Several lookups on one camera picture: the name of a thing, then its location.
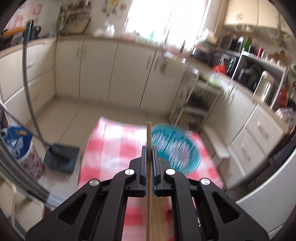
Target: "blue bowl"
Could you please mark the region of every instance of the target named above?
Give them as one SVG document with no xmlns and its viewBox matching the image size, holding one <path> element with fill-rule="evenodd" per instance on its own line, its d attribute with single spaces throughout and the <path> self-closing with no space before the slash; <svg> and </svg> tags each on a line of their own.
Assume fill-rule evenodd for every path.
<svg viewBox="0 0 296 241">
<path fill-rule="evenodd" d="M 194 172 L 200 164 L 196 145 L 180 128 L 158 124 L 152 128 L 152 146 L 157 146 L 158 156 L 167 159 L 171 168 L 183 173 Z"/>
</svg>

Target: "metal screw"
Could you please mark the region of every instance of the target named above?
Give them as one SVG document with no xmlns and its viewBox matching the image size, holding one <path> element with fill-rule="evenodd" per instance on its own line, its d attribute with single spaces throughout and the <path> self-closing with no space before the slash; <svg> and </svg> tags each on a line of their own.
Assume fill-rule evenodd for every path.
<svg viewBox="0 0 296 241">
<path fill-rule="evenodd" d="M 124 173 L 130 176 L 130 175 L 133 175 L 135 171 L 133 169 L 126 169 Z"/>
<path fill-rule="evenodd" d="M 203 185 L 209 185 L 211 183 L 211 181 L 207 178 L 203 178 L 200 180 L 200 182 L 203 184 Z"/>
<path fill-rule="evenodd" d="M 98 184 L 100 183 L 100 181 L 99 180 L 97 180 L 97 179 L 92 179 L 92 180 L 90 180 L 89 181 L 89 184 L 91 185 L 91 186 L 97 186 Z"/>
<path fill-rule="evenodd" d="M 170 169 L 166 169 L 165 173 L 168 174 L 168 175 L 174 175 L 176 173 L 176 171 L 174 169 L 170 168 Z"/>
</svg>

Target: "tiled floor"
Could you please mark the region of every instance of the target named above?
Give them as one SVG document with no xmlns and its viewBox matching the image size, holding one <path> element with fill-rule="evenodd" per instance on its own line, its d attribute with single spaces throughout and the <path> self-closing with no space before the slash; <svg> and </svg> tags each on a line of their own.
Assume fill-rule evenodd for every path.
<svg viewBox="0 0 296 241">
<path fill-rule="evenodd" d="M 58 171 L 46 169 L 44 176 L 39 180 L 46 189 L 62 197 L 69 197 L 77 190 L 78 176 L 81 164 L 81 153 L 84 151 L 88 138 L 98 119 L 106 118 L 136 125 L 152 125 L 168 122 L 165 118 L 149 116 L 137 112 L 100 107 L 64 100 L 53 101 L 37 117 L 43 138 L 49 142 L 59 142 L 80 147 L 74 173 L 69 175 Z M 39 155 L 44 158 L 45 149 L 42 143 L 33 138 L 34 145 Z"/>
</svg>

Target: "trash bin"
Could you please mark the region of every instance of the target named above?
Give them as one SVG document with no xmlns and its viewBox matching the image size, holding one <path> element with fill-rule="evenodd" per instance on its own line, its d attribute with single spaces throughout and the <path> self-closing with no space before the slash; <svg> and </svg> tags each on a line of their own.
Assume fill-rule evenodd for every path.
<svg viewBox="0 0 296 241">
<path fill-rule="evenodd" d="M 43 176 L 45 165 L 34 147 L 31 133 L 20 126 L 10 126 L 1 130 L 1 138 L 11 155 L 33 178 L 38 180 Z"/>
</svg>

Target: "orange object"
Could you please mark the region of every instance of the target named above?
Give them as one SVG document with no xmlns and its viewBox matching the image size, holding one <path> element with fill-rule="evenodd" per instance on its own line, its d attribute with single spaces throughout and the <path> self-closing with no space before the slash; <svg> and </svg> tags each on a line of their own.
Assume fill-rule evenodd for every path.
<svg viewBox="0 0 296 241">
<path fill-rule="evenodd" d="M 279 107 L 287 107 L 288 98 L 289 98 L 289 89 L 290 83 L 287 83 L 284 89 L 281 89 L 279 93 Z"/>
<path fill-rule="evenodd" d="M 8 38 L 8 37 L 11 37 L 17 33 L 23 32 L 25 30 L 26 30 L 26 27 L 12 28 L 12 29 L 9 29 L 6 32 L 4 32 L 1 37 Z"/>
</svg>

